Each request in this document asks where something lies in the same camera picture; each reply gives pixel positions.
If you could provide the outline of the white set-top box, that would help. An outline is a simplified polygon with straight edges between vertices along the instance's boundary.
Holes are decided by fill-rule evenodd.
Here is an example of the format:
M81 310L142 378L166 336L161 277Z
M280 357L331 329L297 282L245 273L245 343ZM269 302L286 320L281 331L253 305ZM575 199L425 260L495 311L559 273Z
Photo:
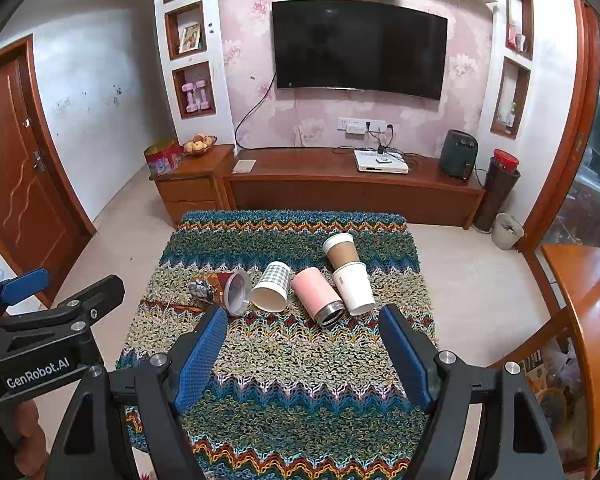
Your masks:
M408 174L410 168L399 155L378 153L378 151L354 150L354 161L359 172L374 174Z

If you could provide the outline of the black flat television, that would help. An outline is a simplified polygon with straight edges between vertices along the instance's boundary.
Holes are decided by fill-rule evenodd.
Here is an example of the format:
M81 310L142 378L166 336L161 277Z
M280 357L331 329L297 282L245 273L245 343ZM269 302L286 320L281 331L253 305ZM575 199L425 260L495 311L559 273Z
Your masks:
M440 100L448 20L355 0L272 3L279 88L370 90Z

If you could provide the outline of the small wooden drawer cabinet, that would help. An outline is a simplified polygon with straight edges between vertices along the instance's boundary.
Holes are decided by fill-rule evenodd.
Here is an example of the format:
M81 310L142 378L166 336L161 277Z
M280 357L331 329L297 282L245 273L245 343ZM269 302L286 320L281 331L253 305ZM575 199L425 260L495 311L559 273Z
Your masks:
M150 177L174 226L194 210L230 210L223 179L235 165L233 144L215 144L201 156L185 157L170 174Z

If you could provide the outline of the white card on cabinet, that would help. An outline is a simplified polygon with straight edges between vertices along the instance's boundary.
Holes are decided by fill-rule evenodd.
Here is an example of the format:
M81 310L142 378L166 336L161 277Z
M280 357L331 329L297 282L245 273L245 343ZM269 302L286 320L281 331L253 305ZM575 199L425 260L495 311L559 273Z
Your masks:
M255 159L238 160L232 169L232 174L250 174L256 162Z

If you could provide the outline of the white patterned paper cup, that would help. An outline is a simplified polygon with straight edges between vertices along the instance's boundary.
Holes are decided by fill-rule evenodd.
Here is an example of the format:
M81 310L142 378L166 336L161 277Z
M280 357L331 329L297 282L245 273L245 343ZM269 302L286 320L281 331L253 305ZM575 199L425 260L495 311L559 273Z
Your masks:
M291 268L286 263L272 261L266 266L257 284L253 286L250 294L251 303L265 312L283 312L288 304L290 278Z

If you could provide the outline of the dark tall basket red lid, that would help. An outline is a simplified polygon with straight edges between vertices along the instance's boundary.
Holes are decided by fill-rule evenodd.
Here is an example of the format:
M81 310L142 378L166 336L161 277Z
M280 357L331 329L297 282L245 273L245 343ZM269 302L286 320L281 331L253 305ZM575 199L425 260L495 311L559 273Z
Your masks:
M520 178L518 165L518 158L509 152L498 148L493 152L483 183L483 198L472 222L478 231L491 232L496 216Z

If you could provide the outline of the framed photo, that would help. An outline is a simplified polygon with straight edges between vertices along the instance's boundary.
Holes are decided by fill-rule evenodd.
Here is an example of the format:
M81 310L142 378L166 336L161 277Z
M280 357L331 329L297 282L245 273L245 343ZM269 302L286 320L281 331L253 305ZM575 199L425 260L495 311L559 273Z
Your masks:
M179 54L185 54L199 49L201 38L201 28L199 23L194 23L184 27L181 36Z

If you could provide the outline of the fruit bowl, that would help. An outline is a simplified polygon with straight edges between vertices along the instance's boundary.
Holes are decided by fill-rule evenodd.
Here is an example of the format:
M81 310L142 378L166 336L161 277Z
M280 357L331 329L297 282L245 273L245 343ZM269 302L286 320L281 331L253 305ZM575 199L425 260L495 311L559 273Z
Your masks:
M215 146L218 138L210 134L197 133L192 140L187 141L182 146L182 152L185 156L199 157L211 150Z

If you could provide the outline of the wooden side table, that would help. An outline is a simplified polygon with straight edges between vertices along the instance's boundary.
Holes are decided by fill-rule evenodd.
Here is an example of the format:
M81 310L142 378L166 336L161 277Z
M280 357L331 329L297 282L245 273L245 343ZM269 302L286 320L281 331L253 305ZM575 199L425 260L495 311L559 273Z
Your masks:
M566 305L492 366L519 362L559 335L571 337L585 386L588 452L584 460L566 465L565 472L582 470L588 479L600 478L600 248L547 244L541 247L541 252Z

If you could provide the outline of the wooden tv cabinet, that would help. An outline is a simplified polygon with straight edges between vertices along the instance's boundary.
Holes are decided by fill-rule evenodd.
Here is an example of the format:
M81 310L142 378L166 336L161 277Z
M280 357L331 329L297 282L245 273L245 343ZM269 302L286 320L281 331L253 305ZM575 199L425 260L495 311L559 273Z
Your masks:
M400 214L407 222L467 230L483 198L474 180L451 178L434 158L419 158L408 174L361 172L336 148L243 150L248 174L223 178L234 210L329 210Z

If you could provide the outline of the brown sleeve paper cup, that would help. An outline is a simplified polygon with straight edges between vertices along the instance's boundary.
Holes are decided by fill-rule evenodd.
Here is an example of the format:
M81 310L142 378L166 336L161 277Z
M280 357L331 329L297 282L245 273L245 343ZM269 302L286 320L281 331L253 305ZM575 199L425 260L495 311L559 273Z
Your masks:
M337 233L323 243L323 252L334 270L348 263L359 262L353 236L349 233Z

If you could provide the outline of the white waste bin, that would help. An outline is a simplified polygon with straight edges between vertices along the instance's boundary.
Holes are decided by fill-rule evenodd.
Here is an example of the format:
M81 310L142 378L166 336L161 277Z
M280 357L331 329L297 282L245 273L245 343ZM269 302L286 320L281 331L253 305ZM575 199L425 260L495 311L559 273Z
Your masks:
M496 215L491 240L497 248L512 249L523 236L524 228L511 214L500 212Z

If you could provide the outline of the red tin box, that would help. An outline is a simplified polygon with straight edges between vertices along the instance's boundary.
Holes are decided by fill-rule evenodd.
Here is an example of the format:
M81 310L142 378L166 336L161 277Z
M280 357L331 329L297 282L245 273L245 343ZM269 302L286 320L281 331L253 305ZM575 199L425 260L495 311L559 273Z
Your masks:
M160 141L144 151L150 173L155 176L172 174L182 163L182 148L174 140Z

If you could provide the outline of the pink steel tumbler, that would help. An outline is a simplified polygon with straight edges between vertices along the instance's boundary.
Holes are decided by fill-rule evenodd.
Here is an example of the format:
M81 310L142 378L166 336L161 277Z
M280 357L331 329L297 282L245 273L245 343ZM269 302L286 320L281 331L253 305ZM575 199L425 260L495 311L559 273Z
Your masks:
M344 315L346 307L342 299L317 268L297 273L291 287L318 326L329 328Z

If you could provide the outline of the brown wooden door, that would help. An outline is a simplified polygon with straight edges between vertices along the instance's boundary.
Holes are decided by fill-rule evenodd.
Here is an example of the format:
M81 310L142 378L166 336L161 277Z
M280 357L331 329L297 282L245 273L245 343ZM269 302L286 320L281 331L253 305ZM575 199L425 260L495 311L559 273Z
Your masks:
M0 253L15 274L48 271L36 296L49 308L94 234L50 134L25 36L0 49Z

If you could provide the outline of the pink dumbbells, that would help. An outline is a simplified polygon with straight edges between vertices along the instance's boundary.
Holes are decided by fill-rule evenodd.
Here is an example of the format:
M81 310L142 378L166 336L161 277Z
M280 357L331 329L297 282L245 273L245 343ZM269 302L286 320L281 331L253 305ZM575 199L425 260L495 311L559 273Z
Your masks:
M201 79L195 82L186 82L181 86L186 97L185 111L187 114L205 112L211 105L207 98L207 83Z

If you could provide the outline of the colourful knitted table cloth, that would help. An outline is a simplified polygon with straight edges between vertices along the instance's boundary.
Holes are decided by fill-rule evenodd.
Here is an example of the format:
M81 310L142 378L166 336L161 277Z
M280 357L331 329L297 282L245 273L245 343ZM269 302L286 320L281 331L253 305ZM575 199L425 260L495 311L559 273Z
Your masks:
M204 305L198 278L243 270L258 280L272 261L299 272L330 266L327 237L350 234L378 304L395 304L415 330L434 333L426 281L398 214L303 210L197 210L184 214L140 300L118 359L140 364L193 330ZM426 426L391 364L378 315L321 328L300 301L231 318L201 399L182 417L210 479L397 479Z

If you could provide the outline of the white wall power strip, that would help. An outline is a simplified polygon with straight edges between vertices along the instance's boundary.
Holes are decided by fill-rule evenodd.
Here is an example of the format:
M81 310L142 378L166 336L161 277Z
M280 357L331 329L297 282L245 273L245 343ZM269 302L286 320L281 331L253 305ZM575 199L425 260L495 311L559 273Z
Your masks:
M381 119L339 117L337 119L337 130L350 134L350 136L362 136L366 133L385 133L387 123Z

